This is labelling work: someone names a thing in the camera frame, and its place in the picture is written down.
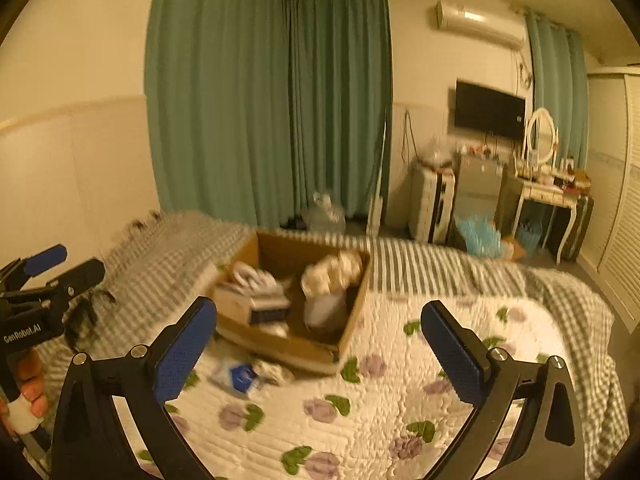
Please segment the person left hand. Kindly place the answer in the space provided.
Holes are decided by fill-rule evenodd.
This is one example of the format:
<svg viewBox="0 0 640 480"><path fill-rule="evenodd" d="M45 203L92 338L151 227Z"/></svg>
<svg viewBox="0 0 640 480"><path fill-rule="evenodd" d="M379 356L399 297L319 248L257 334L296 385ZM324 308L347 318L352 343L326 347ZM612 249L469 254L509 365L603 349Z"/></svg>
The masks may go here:
<svg viewBox="0 0 640 480"><path fill-rule="evenodd" d="M48 401L44 393L42 362L35 349L30 349L10 371L16 380L18 397L10 401L1 395L1 421L11 436L28 434L43 421Z"/></svg>

